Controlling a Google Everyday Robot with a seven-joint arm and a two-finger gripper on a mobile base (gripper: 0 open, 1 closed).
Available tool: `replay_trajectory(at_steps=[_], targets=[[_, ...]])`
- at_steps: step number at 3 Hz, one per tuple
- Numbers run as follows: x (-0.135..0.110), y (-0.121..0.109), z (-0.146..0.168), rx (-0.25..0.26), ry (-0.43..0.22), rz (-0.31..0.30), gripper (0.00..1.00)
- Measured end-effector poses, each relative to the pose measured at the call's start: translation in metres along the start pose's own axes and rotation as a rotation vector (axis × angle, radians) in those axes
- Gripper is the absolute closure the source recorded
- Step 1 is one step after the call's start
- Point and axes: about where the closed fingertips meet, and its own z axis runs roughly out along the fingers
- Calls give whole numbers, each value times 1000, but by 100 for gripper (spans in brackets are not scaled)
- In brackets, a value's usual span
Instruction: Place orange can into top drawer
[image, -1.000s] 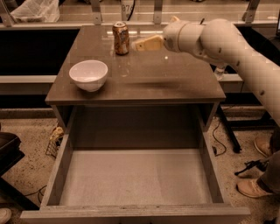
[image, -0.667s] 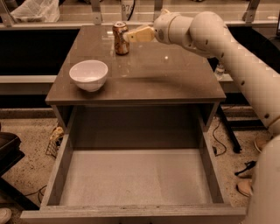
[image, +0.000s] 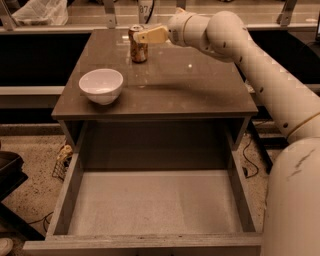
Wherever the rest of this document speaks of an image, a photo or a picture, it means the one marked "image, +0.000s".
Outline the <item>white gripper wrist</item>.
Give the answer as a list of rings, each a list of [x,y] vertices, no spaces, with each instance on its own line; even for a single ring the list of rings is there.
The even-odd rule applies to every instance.
[[[133,34],[133,39],[142,44],[165,43],[169,40],[178,46],[193,47],[199,51],[207,50],[210,42],[206,29],[209,23],[208,17],[191,12],[179,12],[174,14],[164,25],[144,28]]]

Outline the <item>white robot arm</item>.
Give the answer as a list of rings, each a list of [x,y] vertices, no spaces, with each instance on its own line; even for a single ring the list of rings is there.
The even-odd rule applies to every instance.
[[[261,256],[320,256],[320,97],[263,51],[229,11],[208,18],[179,9],[165,26],[133,38],[169,40],[238,65],[289,143],[269,176]]]

